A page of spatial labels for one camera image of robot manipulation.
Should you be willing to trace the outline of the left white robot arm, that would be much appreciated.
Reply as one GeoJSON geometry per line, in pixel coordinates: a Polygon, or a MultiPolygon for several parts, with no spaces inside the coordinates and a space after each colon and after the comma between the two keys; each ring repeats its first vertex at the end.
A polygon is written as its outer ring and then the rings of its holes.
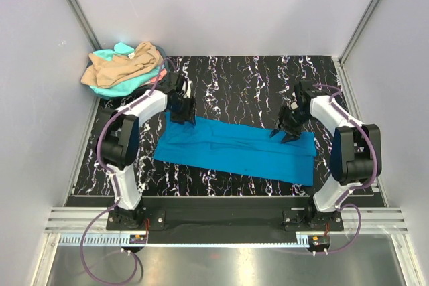
{"type": "Polygon", "coordinates": [[[111,222],[132,228],[147,222],[133,168],[140,146],[140,127],[161,112],[167,112],[173,123],[194,125],[193,90],[192,81],[185,76],[168,73],[159,84],[125,106],[103,109],[99,114],[95,153],[112,180],[115,201],[109,210],[111,222]]]}

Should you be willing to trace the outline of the blue t shirt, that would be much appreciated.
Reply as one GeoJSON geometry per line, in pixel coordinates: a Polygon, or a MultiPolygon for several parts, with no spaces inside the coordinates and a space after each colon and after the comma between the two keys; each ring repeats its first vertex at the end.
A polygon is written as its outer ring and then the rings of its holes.
{"type": "Polygon", "coordinates": [[[202,117],[195,124],[167,121],[154,152],[156,161],[312,186],[314,134],[282,143],[271,131],[202,117]]]}

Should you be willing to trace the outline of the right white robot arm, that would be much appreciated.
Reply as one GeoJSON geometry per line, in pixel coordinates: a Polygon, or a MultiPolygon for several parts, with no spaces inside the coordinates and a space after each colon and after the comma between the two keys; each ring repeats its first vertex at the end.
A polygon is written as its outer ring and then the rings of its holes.
{"type": "Polygon", "coordinates": [[[295,101],[283,105],[271,136],[285,135],[282,143],[297,141],[302,127],[312,119],[319,120],[332,135],[330,176],[310,197],[298,219],[310,229],[322,229],[334,220],[342,203],[355,190],[372,185],[382,170],[381,131],[375,124],[365,124],[350,115],[336,102],[341,93],[326,93],[324,84],[300,81],[294,86],[295,101]]]}

